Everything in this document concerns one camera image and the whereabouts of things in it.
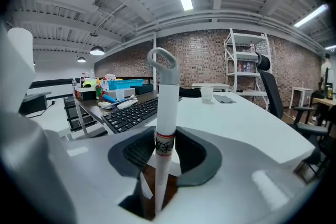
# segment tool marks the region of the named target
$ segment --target white table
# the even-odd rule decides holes
[[[235,93],[216,94],[228,96],[237,103],[220,104],[213,99],[212,103],[204,104],[201,98],[183,98],[178,103],[177,126],[245,142],[291,170],[312,153],[314,146],[308,140],[266,110]],[[156,119],[147,124],[153,125]],[[180,163],[175,149],[172,162]]]
[[[227,91],[227,89],[230,87],[227,84],[223,84],[223,83],[193,83],[191,84],[191,88],[192,89],[196,89],[196,88],[200,88],[200,87],[213,87],[214,90],[225,90]]]
[[[70,134],[71,131],[64,109],[63,98],[48,100],[47,102],[50,107],[43,113],[43,115],[32,118],[32,120],[38,123],[44,130],[57,132],[60,137]],[[26,117],[40,115],[42,112],[43,111],[34,112],[26,115]]]
[[[303,103],[305,102],[306,91],[311,91],[312,92],[314,90],[313,89],[308,89],[308,88],[302,88],[302,87],[292,87],[292,95],[290,97],[289,109],[292,108],[294,91],[300,91],[301,92],[301,98],[300,98],[299,106],[303,106]]]

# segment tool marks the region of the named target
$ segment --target paper cup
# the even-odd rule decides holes
[[[125,99],[125,89],[117,89],[115,92],[118,101]]]
[[[201,87],[201,95],[203,103],[211,103],[213,91],[214,91],[213,87]]]

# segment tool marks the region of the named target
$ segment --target wall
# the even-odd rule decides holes
[[[94,68],[94,58],[92,55],[85,55],[87,62],[77,62],[76,53],[63,51],[34,51],[35,73],[34,81],[46,81],[55,79],[80,78],[82,72],[88,72]],[[51,87],[41,87],[29,89],[27,94],[48,92],[47,97],[71,94],[71,84]]]
[[[240,33],[258,34],[247,31]],[[157,46],[170,51],[180,63],[180,86],[191,87],[192,83],[211,82],[225,83],[225,54],[223,39],[229,30],[201,30],[176,34],[159,38]],[[284,106],[289,106],[291,87],[316,89],[319,81],[321,58],[311,51],[292,42],[274,36],[268,36],[273,74],[278,83],[279,92]],[[152,68],[146,62],[151,42],[139,44],[108,56],[95,64],[99,76],[115,73],[117,76],[151,76]],[[254,89],[254,78],[238,78],[239,89]],[[299,93],[295,93],[293,105],[299,103]],[[264,106],[262,98],[256,103]]]

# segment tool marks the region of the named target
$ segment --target black keyboard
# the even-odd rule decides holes
[[[134,104],[122,110],[116,110],[102,116],[106,125],[113,133],[122,133],[156,118],[158,98],[148,100],[140,104]]]

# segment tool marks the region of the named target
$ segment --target ceiling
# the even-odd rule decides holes
[[[102,46],[109,55],[157,37],[184,31],[235,28],[262,31],[314,52],[336,44],[330,12],[299,28],[294,23],[323,0],[11,0],[5,19],[29,30],[34,50],[87,54]],[[96,32],[97,37],[89,34]]]

